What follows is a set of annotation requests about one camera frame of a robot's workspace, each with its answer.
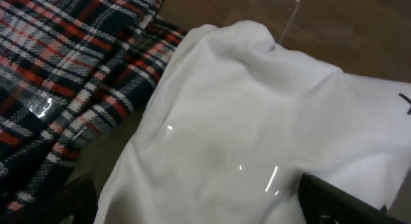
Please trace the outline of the red plaid shirt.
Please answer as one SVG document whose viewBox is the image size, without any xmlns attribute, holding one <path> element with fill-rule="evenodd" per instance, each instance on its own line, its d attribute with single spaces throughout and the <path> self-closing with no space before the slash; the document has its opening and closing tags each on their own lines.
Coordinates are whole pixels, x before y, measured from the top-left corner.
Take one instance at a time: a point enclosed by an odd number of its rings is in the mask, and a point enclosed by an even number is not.
<svg viewBox="0 0 411 224">
<path fill-rule="evenodd" d="M 154 92 L 186 31 L 165 0 L 1 0 L 1 215 L 60 189 Z"/>
</svg>

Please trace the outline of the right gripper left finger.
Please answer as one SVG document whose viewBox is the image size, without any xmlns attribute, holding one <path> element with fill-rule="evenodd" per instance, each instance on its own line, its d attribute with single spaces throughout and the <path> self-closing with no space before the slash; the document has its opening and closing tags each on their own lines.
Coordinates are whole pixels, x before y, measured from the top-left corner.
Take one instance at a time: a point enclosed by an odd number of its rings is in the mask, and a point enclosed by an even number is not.
<svg viewBox="0 0 411 224">
<path fill-rule="evenodd" d="M 98 210 L 91 173 L 82 175 L 51 196 L 33 202 L 1 218 L 14 224 L 93 224 Z"/>
</svg>

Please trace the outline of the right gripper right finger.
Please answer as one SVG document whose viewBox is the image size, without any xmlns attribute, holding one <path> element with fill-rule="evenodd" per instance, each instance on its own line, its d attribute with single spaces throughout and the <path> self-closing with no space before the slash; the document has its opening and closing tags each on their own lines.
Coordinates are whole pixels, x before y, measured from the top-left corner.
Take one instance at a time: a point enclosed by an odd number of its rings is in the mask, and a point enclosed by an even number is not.
<svg viewBox="0 0 411 224">
<path fill-rule="evenodd" d="M 298 200 L 307 224 L 405 224 L 314 175 L 301 176 Z"/>
</svg>

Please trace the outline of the white t-shirt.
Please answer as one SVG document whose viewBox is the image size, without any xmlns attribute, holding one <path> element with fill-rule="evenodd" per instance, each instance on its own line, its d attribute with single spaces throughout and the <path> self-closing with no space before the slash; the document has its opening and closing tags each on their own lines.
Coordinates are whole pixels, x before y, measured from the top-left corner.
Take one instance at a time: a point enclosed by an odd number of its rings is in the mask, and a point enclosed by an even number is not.
<svg viewBox="0 0 411 224">
<path fill-rule="evenodd" d="M 262 24 L 191 30 L 98 202 L 96 223 L 303 223 L 313 174 L 390 207 L 410 169 L 408 83 L 344 73 Z"/>
</svg>

